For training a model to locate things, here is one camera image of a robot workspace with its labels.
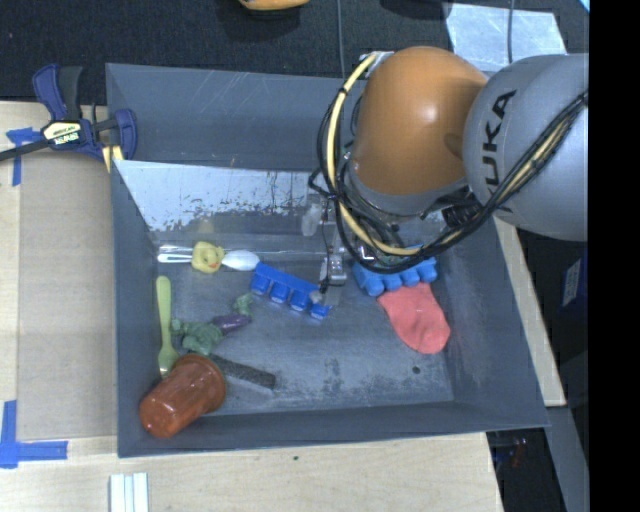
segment wooden table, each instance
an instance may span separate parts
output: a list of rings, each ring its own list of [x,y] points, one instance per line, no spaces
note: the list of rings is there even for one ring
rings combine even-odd
[[[0,150],[12,147],[4,136],[7,130],[27,126],[38,129],[47,121],[48,113],[39,104],[0,102]],[[23,175],[43,165],[51,173],[78,165],[86,167],[88,173],[105,172],[101,164],[86,157],[54,155],[45,150],[23,158]],[[12,168],[12,162],[0,164],[0,351],[3,354],[0,401],[18,398],[19,407],[21,395],[33,389],[31,386],[38,385],[42,393],[46,393],[44,370],[43,381],[38,384],[29,374],[28,365],[55,368],[60,360],[56,360],[59,352],[52,350],[41,353],[39,357],[44,359],[37,361],[38,353],[31,355],[30,348],[21,348],[19,343],[25,330],[18,308],[20,255],[28,247],[23,245],[20,250],[22,190],[20,186],[11,186]],[[72,215],[82,216],[79,209],[69,208],[68,212],[51,214],[64,214],[69,219]],[[512,227],[500,221],[496,223],[545,404],[564,405],[562,386],[517,234]],[[43,257],[51,256],[54,260],[57,257],[55,261],[64,262],[60,251],[67,249],[60,244],[51,247],[51,254]],[[88,287],[83,292],[87,300],[94,291]],[[72,317],[70,312],[69,325],[73,324]],[[74,361],[68,360],[69,354],[64,357],[67,368],[73,368]],[[20,372],[19,360],[23,365]],[[78,410],[76,417],[69,421],[81,424],[83,417],[89,418],[92,411],[83,382],[93,389],[108,388],[112,382],[96,381],[95,374],[92,378],[91,373],[70,372],[69,379],[70,391],[65,400]],[[40,426],[46,429],[46,423]],[[93,425],[87,428],[96,431]],[[112,425],[107,426],[106,431],[110,429]],[[108,510],[110,475],[145,472],[150,510],[154,512],[503,510],[484,433],[122,460],[115,452],[115,435],[81,435],[70,439],[67,460],[21,462],[14,470],[0,469],[0,509],[6,512]]]

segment blue tape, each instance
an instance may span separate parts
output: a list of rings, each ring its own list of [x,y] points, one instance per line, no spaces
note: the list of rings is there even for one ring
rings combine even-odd
[[[317,285],[304,281],[264,263],[258,263],[251,279],[251,291],[257,295],[266,295],[278,304],[288,303],[295,311],[309,311],[313,318],[327,316],[331,306],[313,304],[309,294],[319,290]]]
[[[17,130],[9,130],[6,132],[7,138],[18,147],[25,142],[38,142],[42,139],[40,132],[32,128],[18,128]],[[13,178],[11,180],[12,186],[20,185],[22,181],[22,159],[17,156],[13,159]]]
[[[65,460],[69,441],[16,441],[16,405],[15,400],[4,403],[0,434],[0,468],[15,469],[21,461]]]

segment blue lego brick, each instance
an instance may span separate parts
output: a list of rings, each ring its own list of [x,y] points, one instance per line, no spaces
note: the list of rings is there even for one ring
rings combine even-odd
[[[401,286],[415,286],[420,281],[431,283],[438,277],[438,272],[436,259],[429,258],[397,274],[377,274],[356,263],[353,266],[353,276],[362,290],[371,297],[377,297],[385,291],[397,290]]]
[[[268,294],[278,304],[288,303],[295,311],[307,311],[313,318],[327,316],[331,306],[313,304],[309,294],[319,290],[318,286],[298,277],[277,270],[264,263],[256,266],[250,284],[251,291],[258,295]]]
[[[0,434],[0,468],[15,469],[21,461],[64,460],[68,441],[16,441],[16,401],[4,403]]]

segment blue toy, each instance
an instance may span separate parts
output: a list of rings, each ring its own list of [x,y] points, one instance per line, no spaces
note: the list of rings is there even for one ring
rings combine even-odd
[[[295,311],[309,310],[313,318],[323,319],[331,309],[331,306],[312,302],[310,294],[319,290],[317,285],[264,263],[258,263],[256,266],[250,287],[251,291],[258,295],[268,293],[269,298],[278,304],[288,302],[291,309]]]
[[[397,274],[377,274],[356,263],[353,266],[353,276],[361,289],[369,296],[377,297],[384,291],[397,290],[401,286],[415,286],[420,281],[435,281],[438,277],[435,267],[436,259],[429,258]]]

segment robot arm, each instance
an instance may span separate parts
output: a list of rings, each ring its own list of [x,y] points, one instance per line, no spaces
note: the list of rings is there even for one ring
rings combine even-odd
[[[586,240],[588,56],[542,56],[486,77],[437,48],[388,57],[361,98],[352,151],[340,154],[339,118],[370,55],[322,125],[323,175],[348,252],[395,273],[458,243],[492,214],[562,239]],[[435,209],[455,226],[405,245],[407,220]],[[374,260],[362,258],[366,247]]]

